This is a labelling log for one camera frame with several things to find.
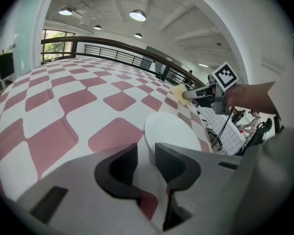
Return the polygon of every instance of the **black chair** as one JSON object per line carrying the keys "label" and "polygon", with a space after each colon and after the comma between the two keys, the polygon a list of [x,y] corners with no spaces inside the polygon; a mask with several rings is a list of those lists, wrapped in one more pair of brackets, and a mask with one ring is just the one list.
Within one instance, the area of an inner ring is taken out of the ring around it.
{"label": "black chair", "polygon": [[263,139],[264,135],[271,128],[272,128],[271,118],[268,118],[266,122],[261,122],[260,124],[258,124],[255,134],[252,136],[252,138],[247,143],[247,145],[240,148],[239,151],[237,153],[235,153],[234,155],[235,156],[243,156],[247,148],[249,148],[250,146],[261,144],[264,141],[264,139]]}

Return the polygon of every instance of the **yellow sponge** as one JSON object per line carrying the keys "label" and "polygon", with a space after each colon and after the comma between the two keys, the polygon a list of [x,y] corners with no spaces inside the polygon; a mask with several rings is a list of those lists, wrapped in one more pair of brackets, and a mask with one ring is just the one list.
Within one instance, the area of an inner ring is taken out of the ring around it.
{"label": "yellow sponge", "polygon": [[192,101],[191,99],[185,99],[183,97],[183,93],[188,91],[185,84],[173,86],[170,88],[170,91],[173,93],[173,95],[179,101],[179,103],[183,106],[186,106],[188,103]]}

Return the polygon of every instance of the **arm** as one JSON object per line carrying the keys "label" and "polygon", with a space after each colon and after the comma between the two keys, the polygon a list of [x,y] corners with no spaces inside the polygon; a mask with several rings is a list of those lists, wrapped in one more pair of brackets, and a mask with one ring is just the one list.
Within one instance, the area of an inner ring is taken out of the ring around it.
{"label": "arm", "polygon": [[238,84],[226,91],[228,106],[238,106],[255,111],[277,114],[277,110],[268,96],[268,90],[274,82],[258,85]]}
{"label": "arm", "polygon": [[254,134],[256,132],[255,130],[248,130],[248,129],[243,129],[243,131],[249,134]]}
{"label": "arm", "polygon": [[251,127],[251,122],[248,124],[243,124],[243,128],[246,128],[246,127]]}

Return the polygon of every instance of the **metal railing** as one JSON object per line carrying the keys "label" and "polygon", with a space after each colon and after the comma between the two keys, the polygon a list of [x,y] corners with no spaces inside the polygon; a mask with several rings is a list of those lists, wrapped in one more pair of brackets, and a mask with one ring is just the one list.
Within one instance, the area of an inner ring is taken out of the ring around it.
{"label": "metal railing", "polygon": [[178,84],[183,84],[185,83],[186,87],[190,89],[196,88],[195,84],[193,84],[191,81],[185,78],[185,76],[176,73],[172,70],[168,72],[168,75],[166,77],[166,80],[170,81],[171,84],[173,85],[178,85]]}
{"label": "metal railing", "polygon": [[[163,81],[168,80],[172,84],[180,84],[185,82],[185,80],[188,80],[189,81],[187,84],[188,87],[197,88],[197,87],[201,87],[205,85],[198,78],[194,77],[191,73],[184,70],[179,65],[171,62],[170,60],[165,59],[155,53],[149,52],[145,49],[128,45],[128,44],[118,42],[115,40],[105,39],[105,38],[95,38],[95,37],[73,36],[73,37],[57,37],[57,38],[44,39],[41,41],[41,44],[44,45],[44,44],[59,43],[59,42],[63,42],[63,43],[72,42],[71,51],[70,52],[49,51],[49,52],[41,52],[41,54],[42,55],[45,55],[45,54],[63,54],[64,55],[64,56],[55,58],[55,60],[64,59],[64,58],[75,58],[77,55],[99,57],[99,58],[123,63],[126,65],[130,65],[135,68],[150,72],[156,75],[161,80]],[[78,43],[92,43],[92,44],[100,44],[105,46],[116,47],[119,49],[130,51],[133,53],[133,55],[122,52],[122,51],[118,51],[115,49],[109,49],[109,48],[99,47],[99,46],[96,47],[96,46],[90,46],[90,45],[86,45],[84,49],[84,53],[77,52]],[[135,56],[135,54],[138,54],[142,56],[143,58]],[[151,61],[146,60],[144,58],[157,61],[165,65],[166,67],[162,71],[162,73],[151,71],[149,70]]]}
{"label": "metal railing", "polygon": [[142,67],[147,70],[149,70],[152,63],[151,61],[131,55],[129,53],[99,46],[85,45],[84,52],[86,54],[92,54],[98,57],[109,57],[115,60],[124,61],[126,63],[133,64],[137,67]]}

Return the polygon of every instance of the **black monitor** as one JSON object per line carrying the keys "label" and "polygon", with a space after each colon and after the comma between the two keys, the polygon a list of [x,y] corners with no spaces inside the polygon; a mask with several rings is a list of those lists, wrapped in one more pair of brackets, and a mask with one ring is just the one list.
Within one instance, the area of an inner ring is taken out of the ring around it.
{"label": "black monitor", "polygon": [[13,53],[8,53],[0,55],[0,79],[5,79],[6,77],[14,73],[13,64]]}

